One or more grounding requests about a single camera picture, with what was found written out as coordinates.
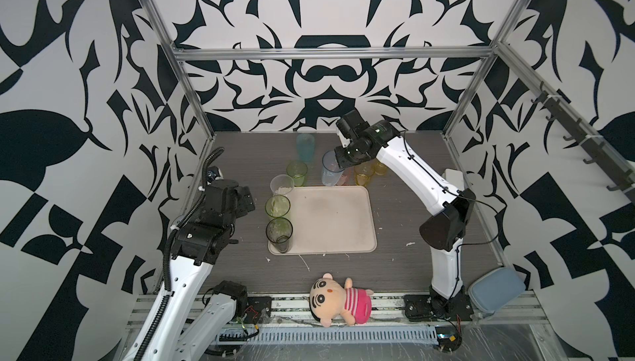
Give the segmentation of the tall yellow plastic cup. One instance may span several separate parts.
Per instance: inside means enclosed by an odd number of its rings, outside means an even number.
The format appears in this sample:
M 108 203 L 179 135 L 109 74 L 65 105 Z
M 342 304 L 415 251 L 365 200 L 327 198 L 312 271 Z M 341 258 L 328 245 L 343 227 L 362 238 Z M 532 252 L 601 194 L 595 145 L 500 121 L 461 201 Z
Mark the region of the tall yellow plastic cup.
M 380 161 L 376 160 L 374 162 L 374 170 L 375 175 L 385 176 L 386 174 L 388 174 L 390 169 L 385 164 L 382 164 Z

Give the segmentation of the pink plastic cup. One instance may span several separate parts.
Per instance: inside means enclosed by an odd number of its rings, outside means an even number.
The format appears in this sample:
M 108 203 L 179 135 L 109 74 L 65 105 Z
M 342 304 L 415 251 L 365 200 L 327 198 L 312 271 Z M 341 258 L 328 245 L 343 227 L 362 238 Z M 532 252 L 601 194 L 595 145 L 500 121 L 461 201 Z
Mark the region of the pink plastic cup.
M 353 174 L 354 174 L 353 167 L 345 169 L 344 172 L 342 173 L 342 176 L 340 177 L 340 180 L 338 181 L 337 185 L 338 186 L 345 186 L 347 184 L 347 182 L 349 181 L 350 177 Z

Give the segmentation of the tall blue plastic cup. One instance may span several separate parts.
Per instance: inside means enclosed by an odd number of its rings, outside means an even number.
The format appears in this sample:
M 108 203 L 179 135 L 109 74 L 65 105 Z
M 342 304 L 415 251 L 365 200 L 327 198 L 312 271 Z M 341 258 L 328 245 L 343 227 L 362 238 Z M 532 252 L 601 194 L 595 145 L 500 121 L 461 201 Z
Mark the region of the tall blue plastic cup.
M 344 185 L 346 181 L 346 171 L 339 166 L 335 151 L 327 151 L 322 156 L 322 184 L 326 187 L 335 187 Z

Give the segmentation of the tall green plastic cup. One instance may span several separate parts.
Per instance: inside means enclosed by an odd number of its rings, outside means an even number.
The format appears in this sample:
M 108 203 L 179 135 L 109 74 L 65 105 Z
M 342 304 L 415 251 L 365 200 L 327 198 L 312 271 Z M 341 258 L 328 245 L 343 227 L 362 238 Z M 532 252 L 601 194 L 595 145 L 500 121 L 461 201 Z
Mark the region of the tall green plastic cup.
M 274 195 L 265 205 L 266 215 L 270 220 L 287 216 L 290 209 L 291 202 L 285 195 Z

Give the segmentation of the clear plastic cup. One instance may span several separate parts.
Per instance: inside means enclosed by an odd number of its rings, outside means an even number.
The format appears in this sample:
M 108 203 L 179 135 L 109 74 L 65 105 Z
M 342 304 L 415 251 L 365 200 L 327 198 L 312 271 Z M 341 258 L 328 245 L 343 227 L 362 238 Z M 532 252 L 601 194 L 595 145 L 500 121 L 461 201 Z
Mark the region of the clear plastic cup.
M 274 196 L 286 196 L 295 188 L 294 179 L 287 174 L 275 176 L 270 182 L 270 189 Z

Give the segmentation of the teal plastic cup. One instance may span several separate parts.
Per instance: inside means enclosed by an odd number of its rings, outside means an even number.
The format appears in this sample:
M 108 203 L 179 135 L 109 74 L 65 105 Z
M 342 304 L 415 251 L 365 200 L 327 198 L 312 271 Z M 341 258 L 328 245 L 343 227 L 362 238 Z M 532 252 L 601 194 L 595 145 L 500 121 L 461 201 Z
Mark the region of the teal plastic cup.
M 299 160 L 310 163 L 314 159 L 315 138 L 309 133 L 300 133 L 296 138 L 296 150 Z

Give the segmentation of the dark grey plastic cup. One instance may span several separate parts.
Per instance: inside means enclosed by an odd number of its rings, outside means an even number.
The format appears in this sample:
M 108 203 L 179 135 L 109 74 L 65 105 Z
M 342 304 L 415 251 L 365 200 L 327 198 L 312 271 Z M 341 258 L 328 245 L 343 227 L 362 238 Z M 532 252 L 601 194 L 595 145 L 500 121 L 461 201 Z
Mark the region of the dark grey plastic cup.
M 281 254 L 286 254 L 291 246 L 291 238 L 294 228 L 290 220 L 277 217 L 271 220 L 266 227 L 267 240 Z

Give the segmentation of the short green plastic cup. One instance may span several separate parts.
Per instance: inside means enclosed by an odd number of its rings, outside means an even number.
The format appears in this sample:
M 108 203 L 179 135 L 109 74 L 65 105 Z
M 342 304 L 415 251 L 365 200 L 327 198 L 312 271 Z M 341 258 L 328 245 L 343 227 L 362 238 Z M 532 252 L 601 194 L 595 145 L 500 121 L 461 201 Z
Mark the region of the short green plastic cup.
M 308 171 L 309 167 L 302 161 L 292 161 L 286 168 L 286 174 L 293 179 L 294 187 L 304 186 Z

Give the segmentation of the beige plastic tray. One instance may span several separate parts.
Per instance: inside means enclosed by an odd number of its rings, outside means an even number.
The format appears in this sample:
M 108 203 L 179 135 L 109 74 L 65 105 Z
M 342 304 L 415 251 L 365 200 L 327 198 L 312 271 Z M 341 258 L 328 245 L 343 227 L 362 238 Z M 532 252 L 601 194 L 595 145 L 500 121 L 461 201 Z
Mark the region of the beige plastic tray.
M 268 240 L 273 255 L 334 255 L 370 253 L 377 247 L 370 195 L 366 188 L 296 187 L 287 218 L 294 233 L 281 254 Z

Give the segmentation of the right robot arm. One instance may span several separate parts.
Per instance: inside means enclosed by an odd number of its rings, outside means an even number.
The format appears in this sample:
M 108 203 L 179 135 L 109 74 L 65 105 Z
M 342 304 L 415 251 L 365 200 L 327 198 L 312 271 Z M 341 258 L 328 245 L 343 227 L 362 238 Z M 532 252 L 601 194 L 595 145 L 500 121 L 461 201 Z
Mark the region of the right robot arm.
M 463 288 L 461 248 L 476 202 L 474 194 L 461 191 L 438 174 L 417 155 L 405 135 L 386 120 L 370 125 L 359 111 L 353 110 L 336 126 L 342 144 L 334 149 L 334 154 L 340 168 L 377 160 L 413 191 L 431 215 L 419 227 L 431 250 L 431 292 L 445 304 L 450 303 Z

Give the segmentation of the short yellow plastic cup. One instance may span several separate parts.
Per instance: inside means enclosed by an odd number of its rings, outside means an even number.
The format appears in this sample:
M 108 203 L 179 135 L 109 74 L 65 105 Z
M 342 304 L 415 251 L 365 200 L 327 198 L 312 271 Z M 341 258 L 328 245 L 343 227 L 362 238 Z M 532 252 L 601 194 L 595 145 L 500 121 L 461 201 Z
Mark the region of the short yellow plastic cup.
M 354 167 L 355 184 L 357 186 L 367 187 L 375 175 L 375 164 L 366 162 Z

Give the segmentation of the light blue zip pouch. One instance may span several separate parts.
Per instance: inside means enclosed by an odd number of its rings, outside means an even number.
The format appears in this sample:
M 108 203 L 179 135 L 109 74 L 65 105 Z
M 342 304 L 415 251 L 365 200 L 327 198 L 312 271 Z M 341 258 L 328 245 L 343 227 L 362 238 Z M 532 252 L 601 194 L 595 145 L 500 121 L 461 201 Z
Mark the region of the light blue zip pouch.
M 510 268 L 497 268 L 474 281 L 468 289 L 476 310 L 492 315 L 519 297 L 526 289 L 524 281 Z

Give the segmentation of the white wall box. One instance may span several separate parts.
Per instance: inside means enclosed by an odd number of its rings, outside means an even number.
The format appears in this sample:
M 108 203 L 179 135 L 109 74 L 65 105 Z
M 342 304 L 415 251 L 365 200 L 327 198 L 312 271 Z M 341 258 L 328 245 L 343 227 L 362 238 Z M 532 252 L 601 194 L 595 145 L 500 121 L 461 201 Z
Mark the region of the white wall box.
M 442 185 L 446 194 L 454 197 L 462 196 L 465 191 L 463 173 L 456 169 L 445 169 L 442 174 Z

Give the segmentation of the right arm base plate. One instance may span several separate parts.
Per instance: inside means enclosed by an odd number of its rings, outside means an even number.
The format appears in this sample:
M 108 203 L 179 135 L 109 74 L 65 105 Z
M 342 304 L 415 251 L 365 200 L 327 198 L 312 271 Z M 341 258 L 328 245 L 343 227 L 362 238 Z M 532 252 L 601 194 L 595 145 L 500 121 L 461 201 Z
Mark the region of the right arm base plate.
M 414 295 L 403 297 L 403 311 L 411 322 L 420 321 L 470 321 L 474 314 L 470 298 L 458 293 L 451 300 L 440 295 Z

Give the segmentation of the wall hook rail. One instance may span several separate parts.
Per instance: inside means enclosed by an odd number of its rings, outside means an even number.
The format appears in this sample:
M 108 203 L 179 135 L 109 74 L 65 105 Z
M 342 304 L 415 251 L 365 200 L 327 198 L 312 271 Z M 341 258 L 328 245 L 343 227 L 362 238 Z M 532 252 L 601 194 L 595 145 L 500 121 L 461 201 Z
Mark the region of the wall hook rail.
M 537 87 L 531 86 L 530 90 L 535 95 L 532 104 L 539 105 L 547 111 L 547 127 L 542 137 L 545 150 L 548 150 L 549 133 L 557 123 L 566 133 L 562 137 L 563 141 L 573 147 L 581 147 L 587 155 L 583 162 L 587 165 L 597 165 L 610 179 L 612 185 L 608 185 L 607 190 L 621 192 L 634 203 L 634 166 L 593 128 L 564 96 L 553 93 L 544 86 L 544 82 Z

